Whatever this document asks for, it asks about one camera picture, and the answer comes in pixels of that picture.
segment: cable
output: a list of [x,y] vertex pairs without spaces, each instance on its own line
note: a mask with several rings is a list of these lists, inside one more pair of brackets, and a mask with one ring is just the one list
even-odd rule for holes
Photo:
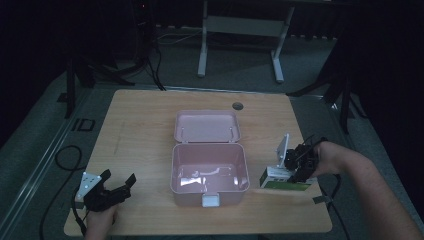
[[308,154],[309,153],[309,151],[311,151],[311,150],[313,150],[318,144],[320,144],[321,142],[324,142],[324,141],[327,141],[327,139],[326,138],[321,138],[319,141],[317,141],[315,144],[311,144],[311,147],[307,150],[307,151],[305,151],[304,153],[302,153],[302,154],[300,154],[300,156],[299,157],[297,157],[295,160],[294,160],[294,162],[298,162],[300,159],[302,159],[303,158],[303,156],[305,156],[306,154]]
[[309,137],[307,137],[304,141],[303,141],[303,143],[302,143],[302,145],[303,144],[305,144],[308,140],[311,140],[311,142],[312,142],[312,138],[314,137],[314,134],[312,134],[311,136],[309,136]]
[[73,212],[73,214],[74,214],[74,216],[75,216],[75,221],[76,221],[76,222],[77,222],[77,224],[80,226],[80,229],[81,229],[81,233],[82,233],[82,235],[83,235],[83,236],[85,236],[85,233],[87,232],[87,227],[86,227],[86,226],[85,226],[85,224],[84,224],[84,219],[85,219],[85,217],[87,217],[88,212],[87,212],[87,214],[85,215],[84,219],[81,219],[81,218],[80,218],[80,216],[78,215],[77,208],[76,208],[76,206],[75,206],[75,196],[77,195],[78,190],[79,190],[79,186],[77,186],[77,187],[74,189],[74,192],[72,193],[72,198],[71,198],[71,208],[72,208],[72,212]]
[[154,76],[156,77],[156,81],[159,83],[160,90],[166,91],[165,87],[162,85],[159,79],[159,67],[160,67],[160,63],[162,62],[162,53],[160,52],[158,46],[156,46],[156,52],[159,54],[159,61],[158,61],[158,65],[156,66],[156,72]]
[[149,65],[151,74],[149,72],[147,72],[147,73],[153,78],[153,82],[156,84],[156,86],[159,88],[159,90],[166,91],[165,87],[162,85],[162,83],[160,82],[160,79],[159,79],[159,66],[160,66],[161,58],[162,57],[161,57],[161,54],[159,52],[159,62],[158,62],[158,65],[156,67],[156,71],[153,69],[152,62],[150,61],[150,58],[147,58],[147,63]]
[[[341,186],[341,177],[340,177],[340,175],[339,175],[339,174],[334,174],[334,176],[335,176],[335,177],[336,177],[336,179],[337,179],[337,184],[336,184],[336,186],[334,187],[333,192],[331,193],[331,202],[327,204],[327,210],[329,211],[331,207],[334,209],[334,212],[336,213],[336,216],[337,216],[337,218],[339,219],[340,224],[342,225],[343,232],[345,233],[346,239],[347,239],[347,240],[350,240],[349,232],[347,231],[346,225],[344,224],[343,219],[342,219],[342,217],[340,216],[339,211],[337,210],[336,206],[335,206],[335,205],[334,205],[334,203],[333,203],[334,197],[336,196],[336,194],[337,194],[337,192],[339,191],[340,186]],[[321,189],[321,192],[322,192],[325,196],[328,196],[328,194],[325,192],[325,190],[324,190],[321,186],[320,186],[319,188]]]
[[[77,159],[77,163],[75,164],[75,166],[74,166],[73,168],[67,168],[67,167],[64,167],[63,165],[61,165],[61,164],[59,163],[59,155],[60,155],[60,153],[62,153],[62,151],[66,150],[66,149],[69,149],[69,148],[74,148],[74,149],[76,149],[76,150],[78,151],[78,159]],[[75,146],[75,145],[69,145],[69,146],[63,147],[63,148],[61,148],[59,151],[57,151],[57,153],[55,154],[55,162],[56,162],[56,165],[57,165],[60,169],[63,169],[63,170],[65,170],[65,171],[70,171],[71,173],[68,175],[68,177],[66,178],[66,180],[63,182],[62,186],[61,186],[61,187],[59,188],[59,190],[56,192],[56,194],[54,195],[54,197],[52,198],[52,200],[50,201],[49,205],[47,206],[46,210],[45,210],[45,211],[44,211],[44,213],[43,213],[43,216],[42,216],[42,218],[41,218],[40,225],[39,225],[39,228],[38,228],[38,233],[39,233],[40,240],[44,240],[44,230],[43,230],[43,228],[44,228],[44,222],[45,222],[46,217],[47,217],[47,214],[48,214],[48,212],[49,212],[49,210],[50,210],[51,206],[53,205],[54,201],[56,200],[57,196],[60,194],[60,192],[62,191],[62,189],[63,189],[63,188],[65,187],[65,185],[69,182],[69,180],[71,179],[72,175],[73,175],[76,171],[83,170],[83,169],[85,169],[85,168],[86,168],[86,166],[78,167],[78,166],[79,166],[79,164],[81,163],[81,159],[82,159],[82,151],[81,151],[81,149],[80,149],[79,147],[77,147],[77,146]]]

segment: forearm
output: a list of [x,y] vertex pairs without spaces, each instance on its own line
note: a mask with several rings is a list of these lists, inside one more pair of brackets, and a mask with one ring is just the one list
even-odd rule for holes
[[387,185],[375,165],[359,153],[346,159],[372,239],[423,239],[416,223]]
[[106,237],[107,237],[107,234],[103,232],[90,231],[90,229],[88,229],[84,239],[85,240],[105,240]]

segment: pink container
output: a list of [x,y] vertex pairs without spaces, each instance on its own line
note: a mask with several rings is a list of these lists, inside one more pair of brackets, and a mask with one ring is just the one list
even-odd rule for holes
[[177,114],[171,189],[180,206],[237,204],[249,176],[236,115],[225,110],[184,110]]

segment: white metal frame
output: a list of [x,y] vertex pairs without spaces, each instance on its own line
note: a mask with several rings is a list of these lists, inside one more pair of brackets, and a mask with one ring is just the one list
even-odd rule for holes
[[209,32],[249,34],[267,37],[278,37],[277,48],[271,51],[271,60],[274,66],[275,80],[279,83],[284,81],[281,69],[280,54],[284,40],[290,26],[294,7],[290,7],[285,21],[261,20],[247,18],[233,18],[208,15],[208,1],[203,1],[203,27],[202,27],[202,48],[200,50],[199,68],[197,75],[206,75],[206,62],[208,57],[207,34]]

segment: dark background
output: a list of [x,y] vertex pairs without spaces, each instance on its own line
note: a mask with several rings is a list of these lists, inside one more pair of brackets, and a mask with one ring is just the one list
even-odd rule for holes
[[[63,73],[66,59],[85,54],[114,65],[120,31],[131,26],[128,6],[112,1],[3,1],[0,5],[0,146],[25,118],[45,88]],[[202,1],[162,0],[152,4],[154,22],[167,26],[201,26]],[[211,12],[284,19],[274,4],[210,1]],[[300,4],[289,34],[340,38],[328,63],[337,71],[348,65],[353,91],[381,138],[421,218],[424,190],[421,149],[424,144],[423,1],[363,1],[364,8]]]

